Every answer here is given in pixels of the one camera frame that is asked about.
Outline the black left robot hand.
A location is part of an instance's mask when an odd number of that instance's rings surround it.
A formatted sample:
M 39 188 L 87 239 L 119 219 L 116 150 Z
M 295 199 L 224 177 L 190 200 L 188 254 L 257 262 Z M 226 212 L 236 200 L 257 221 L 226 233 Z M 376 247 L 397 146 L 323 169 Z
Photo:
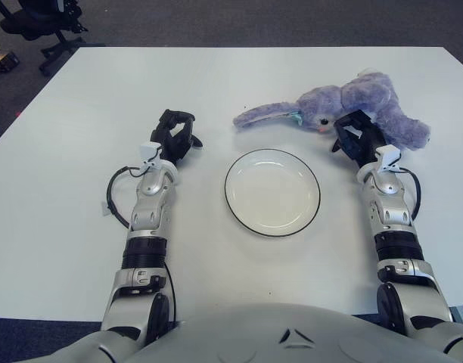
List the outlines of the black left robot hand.
M 174 165 L 192 148 L 202 148 L 202 141 L 193 131 L 195 117 L 191 113 L 166 109 L 159 118 L 150 141 L 161 145 L 160 158 Z

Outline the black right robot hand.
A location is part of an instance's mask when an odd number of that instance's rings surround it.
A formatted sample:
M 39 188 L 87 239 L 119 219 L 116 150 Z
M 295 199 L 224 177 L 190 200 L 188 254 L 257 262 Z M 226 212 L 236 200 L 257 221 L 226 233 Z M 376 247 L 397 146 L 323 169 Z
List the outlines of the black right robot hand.
M 337 140 L 332 153 L 342 150 L 351 160 L 362 168 L 378 160 L 376 149 L 385 146 L 382 131 L 362 110 L 356 110 L 341 117 L 334 123 Z

